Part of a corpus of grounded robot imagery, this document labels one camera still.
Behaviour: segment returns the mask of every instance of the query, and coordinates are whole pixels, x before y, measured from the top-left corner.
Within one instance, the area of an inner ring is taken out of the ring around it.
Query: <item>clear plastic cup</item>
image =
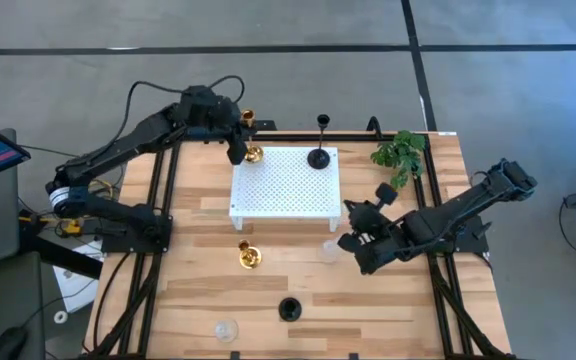
[[[332,264],[336,262],[341,256],[343,250],[337,245],[339,238],[326,240],[319,248],[319,258],[321,261]]]
[[[239,326],[232,319],[220,320],[215,326],[215,336],[221,342],[232,342],[239,334]]]

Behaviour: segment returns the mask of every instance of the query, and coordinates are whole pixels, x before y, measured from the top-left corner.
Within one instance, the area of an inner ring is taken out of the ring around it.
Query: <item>white pegboard platform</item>
[[[327,218],[334,231],[341,217],[337,148],[323,148],[330,164],[308,165],[313,147],[264,147],[263,160],[235,166],[230,217],[237,230],[244,218]]]

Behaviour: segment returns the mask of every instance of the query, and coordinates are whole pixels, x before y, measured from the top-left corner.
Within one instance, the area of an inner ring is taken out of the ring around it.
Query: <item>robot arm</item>
[[[451,251],[459,227],[467,220],[496,202],[527,199],[536,185],[519,164],[502,159],[480,184],[447,203],[390,221],[379,210],[384,203],[392,203],[396,193],[382,184],[377,190],[382,199],[378,205],[344,201],[353,232],[344,234],[338,244],[354,253],[362,274],[372,274],[396,259],[408,261],[425,252]]]
[[[143,153],[165,151],[188,140],[226,141],[228,158],[233,165],[238,165],[247,151],[245,140],[255,132],[254,121],[242,118],[236,103],[205,86],[191,86],[178,103],[148,116],[131,133],[57,167],[55,178],[46,184],[46,191],[57,216],[91,215],[128,225],[117,234],[116,241],[111,239],[108,243],[119,243],[124,237],[128,238],[127,242],[133,240],[129,248],[135,252],[165,251],[170,218],[155,215],[152,206],[146,204],[130,207],[91,195],[90,182]]]

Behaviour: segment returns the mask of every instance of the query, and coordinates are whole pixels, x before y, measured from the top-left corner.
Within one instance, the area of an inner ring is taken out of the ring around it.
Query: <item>butcher block table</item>
[[[428,135],[446,201],[469,187],[459,140],[454,134]],[[304,142],[256,144],[316,146]],[[324,146],[339,150],[341,199],[374,201],[377,186],[388,182],[390,171],[370,161],[376,145],[324,142]],[[360,274],[349,253],[333,264],[323,262],[317,253],[321,244],[350,230],[346,212],[335,233],[329,231],[327,220],[309,219],[250,219],[237,232],[228,216],[233,167],[226,149],[227,145],[217,143],[181,146],[171,207],[174,230],[159,277],[149,359],[223,359],[229,358],[231,351],[239,351],[242,359],[348,358],[349,353],[371,359],[443,358],[425,256],[392,262],[370,276]],[[120,202],[146,202],[154,159],[148,154],[128,163]],[[164,164],[159,206],[168,161]],[[426,172],[422,180],[431,205]],[[383,213],[395,219],[417,208],[411,180]],[[262,253],[256,269],[239,264],[237,245],[242,239]],[[88,348],[92,347],[99,298],[121,257],[112,254],[104,262],[86,336]],[[100,339],[126,307],[134,259],[131,255],[126,260],[109,290],[101,314]],[[490,269],[471,254],[456,254],[455,260],[468,312],[494,345],[510,352]],[[279,318],[278,305],[286,297],[298,299],[303,306],[301,318],[295,322]],[[130,352],[137,349],[141,311],[135,317]],[[454,349],[461,352],[456,317],[451,310],[448,316]],[[239,326],[239,335],[231,343],[215,337],[217,321],[225,319],[233,319]]]

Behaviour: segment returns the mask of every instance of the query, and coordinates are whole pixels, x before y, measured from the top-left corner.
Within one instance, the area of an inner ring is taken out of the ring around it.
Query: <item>green plant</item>
[[[392,142],[380,143],[370,159],[377,165],[395,169],[390,185],[397,190],[406,185],[408,174],[418,177],[423,173],[419,151],[425,147],[426,139],[422,135],[404,130],[397,133]]]

